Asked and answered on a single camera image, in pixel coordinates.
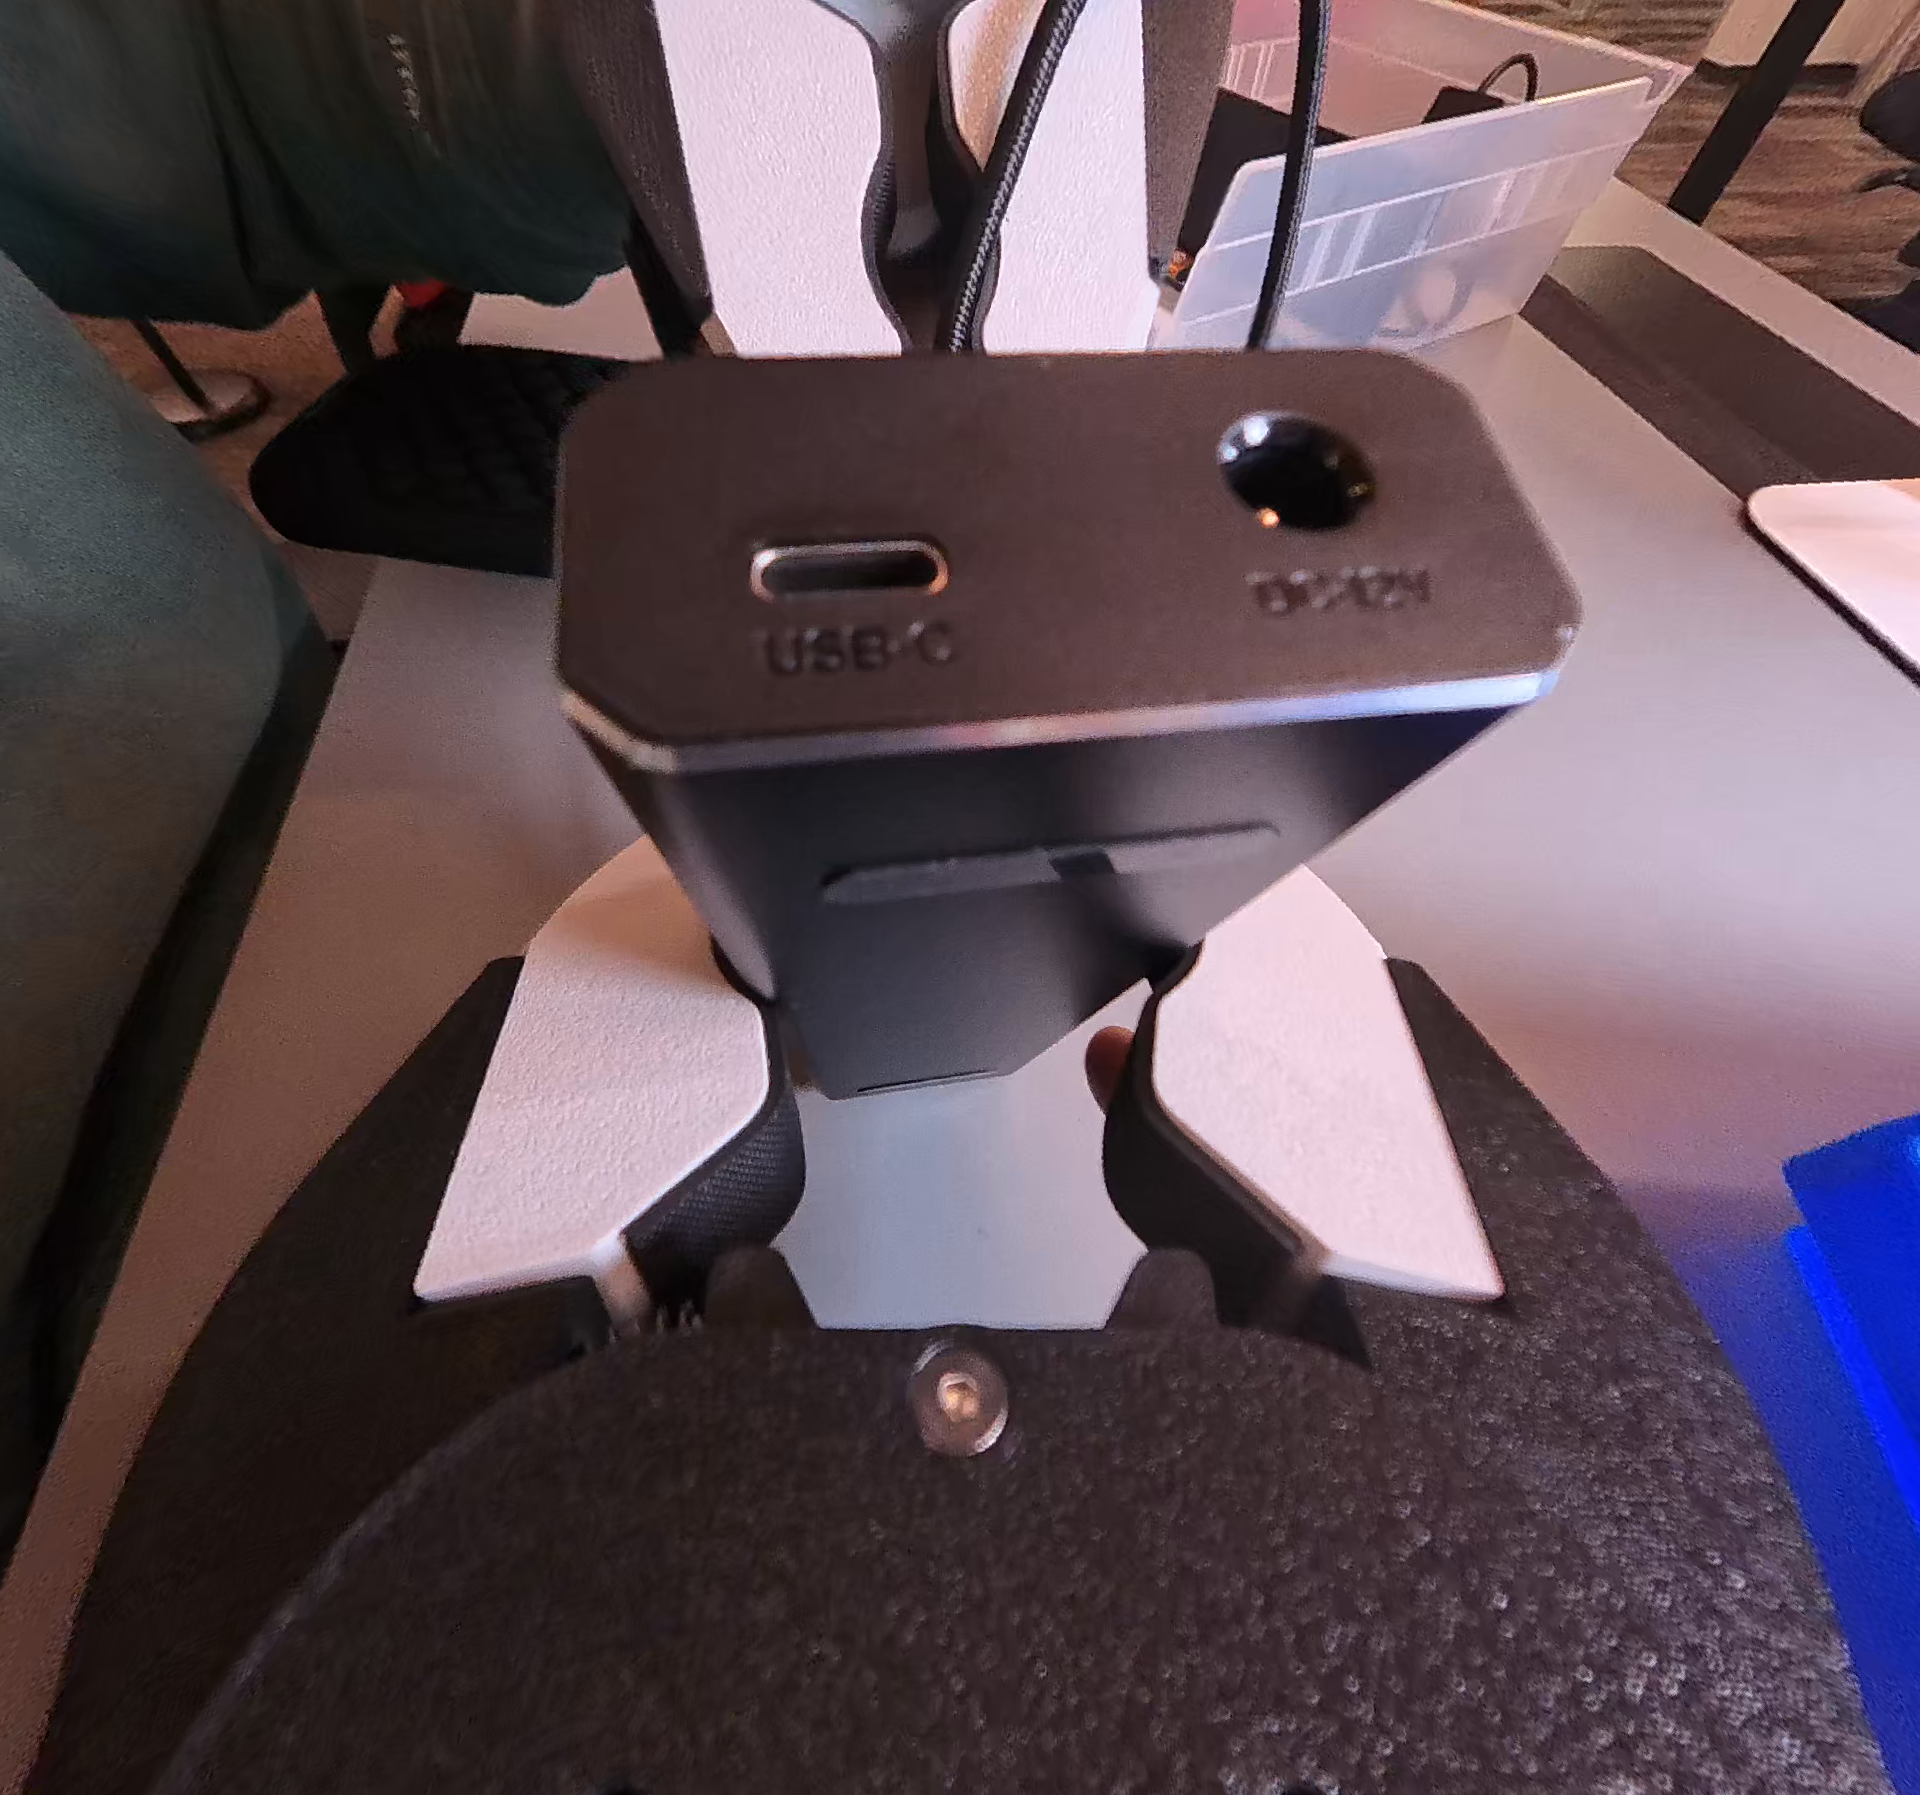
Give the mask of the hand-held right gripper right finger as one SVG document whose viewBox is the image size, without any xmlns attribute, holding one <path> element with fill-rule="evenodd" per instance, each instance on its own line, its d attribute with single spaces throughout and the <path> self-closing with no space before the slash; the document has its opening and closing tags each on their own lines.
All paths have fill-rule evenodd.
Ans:
<svg viewBox="0 0 1920 1795">
<path fill-rule="evenodd" d="M 1430 1298 L 1503 1277 L 1387 956 L 1301 869 L 1156 984 L 1104 1130 L 1104 1181 L 1220 1298 L 1281 1269 Z"/>
</svg>

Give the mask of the person's left forearm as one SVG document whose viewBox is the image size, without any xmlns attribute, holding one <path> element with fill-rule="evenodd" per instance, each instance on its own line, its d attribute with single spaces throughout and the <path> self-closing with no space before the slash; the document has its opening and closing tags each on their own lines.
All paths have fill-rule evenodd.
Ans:
<svg viewBox="0 0 1920 1795">
<path fill-rule="evenodd" d="M 4 257 L 69 313 L 563 306 L 626 226 L 541 0 L 3 0 Z"/>
</svg>

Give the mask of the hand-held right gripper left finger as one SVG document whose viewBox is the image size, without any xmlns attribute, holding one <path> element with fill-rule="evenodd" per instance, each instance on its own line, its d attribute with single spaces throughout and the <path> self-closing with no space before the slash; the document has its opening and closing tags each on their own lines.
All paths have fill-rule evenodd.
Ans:
<svg viewBox="0 0 1920 1795">
<path fill-rule="evenodd" d="M 803 1183 L 778 1022 L 637 841 L 519 962 L 415 1295 L 586 1279 L 604 1303 L 698 1303 L 712 1261 L 781 1231 Z"/>
</svg>

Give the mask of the white document stand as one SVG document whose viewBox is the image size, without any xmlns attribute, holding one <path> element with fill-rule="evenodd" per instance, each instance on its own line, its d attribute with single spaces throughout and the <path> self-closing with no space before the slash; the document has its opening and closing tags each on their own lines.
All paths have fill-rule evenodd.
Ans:
<svg viewBox="0 0 1920 1795">
<path fill-rule="evenodd" d="M 1763 485 L 1745 523 L 1909 677 L 1919 674 L 1919 480 Z"/>
</svg>

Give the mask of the clear plastic bin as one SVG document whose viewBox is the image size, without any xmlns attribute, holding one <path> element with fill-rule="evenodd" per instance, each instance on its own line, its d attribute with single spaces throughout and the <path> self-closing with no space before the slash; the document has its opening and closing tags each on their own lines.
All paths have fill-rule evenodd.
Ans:
<svg viewBox="0 0 1920 1795">
<path fill-rule="evenodd" d="M 1453 0 L 1333 0 L 1271 347 L 1413 350 L 1516 315 L 1692 69 Z M 1438 124 L 1443 84 L 1512 105 Z"/>
</svg>

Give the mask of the black divider panel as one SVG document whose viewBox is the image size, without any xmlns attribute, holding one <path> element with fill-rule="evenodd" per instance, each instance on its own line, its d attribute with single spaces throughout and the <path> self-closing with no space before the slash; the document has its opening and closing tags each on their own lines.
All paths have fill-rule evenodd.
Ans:
<svg viewBox="0 0 1920 1795">
<path fill-rule="evenodd" d="M 1285 171 L 1263 171 L 1243 197 L 1230 188 L 1245 165 L 1285 157 L 1290 137 L 1285 107 L 1218 88 L 1176 240 L 1189 276 L 1205 278 L 1209 313 L 1247 309 L 1257 297 Z"/>
</svg>

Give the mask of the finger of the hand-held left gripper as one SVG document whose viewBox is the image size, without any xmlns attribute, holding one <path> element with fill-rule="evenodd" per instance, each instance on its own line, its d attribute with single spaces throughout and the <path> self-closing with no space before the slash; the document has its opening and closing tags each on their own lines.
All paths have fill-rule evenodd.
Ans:
<svg viewBox="0 0 1920 1795">
<path fill-rule="evenodd" d="M 935 41 L 935 131 L 965 222 L 1045 0 L 960 0 Z M 1146 350 L 1143 0 L 1092 0 L 1043 102 L 974 323 L 987 352 Z"/>
<path fill-rule="evenodd" d="M 891 137 L 871 37 L 819 0 L 651 7 L 722 350 L 907 350 L 877 276 Z"/>
</svg>

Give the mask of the black usb cable orange plugs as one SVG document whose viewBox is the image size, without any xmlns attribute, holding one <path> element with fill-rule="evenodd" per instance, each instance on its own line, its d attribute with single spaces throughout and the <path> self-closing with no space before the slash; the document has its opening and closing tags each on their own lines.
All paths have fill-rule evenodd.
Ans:
<svg viewBox="0 0 1920 1795">
<path fill-rule="evenodd" d="M 981 172 L 976 196 L 958 243 L 958 267 L 947 289 L 935 347 L 943 352 L 972 352 L 997 271 L 1001 226 L 1012 210 L 1021 172 L 1038 137 L 1043 102 L 1069 53 L 1080 12 L 1092 0 L 1043 0 L 1012 80 L 1003 114 L 996 124 L 993 149 Z M 1290 105 L 1290 147 L 1285 156 L 1276 222 L 1270 233 L 1262 285 L 1253 304 L 1247 348 L 1270 345 L 1285 312 L 1312 181 L 1317 117 L 1324 102 L 1325 65 L 1333 43 L 1333 0 L 1298 0 L 1298 49 Z"/>
</svg>

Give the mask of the blue plastic bin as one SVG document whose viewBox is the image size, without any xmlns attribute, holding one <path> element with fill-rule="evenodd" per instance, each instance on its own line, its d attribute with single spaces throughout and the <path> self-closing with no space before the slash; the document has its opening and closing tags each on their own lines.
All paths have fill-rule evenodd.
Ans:
<svg viewBox="0 0 1920 1795">
<path fill-rule="evenodd" d="M 1919 1789 L 1919 1119 L 1788 1161 L 1819 1366 L 1795 1481 L 1898 1790 Z"/>
</svg>

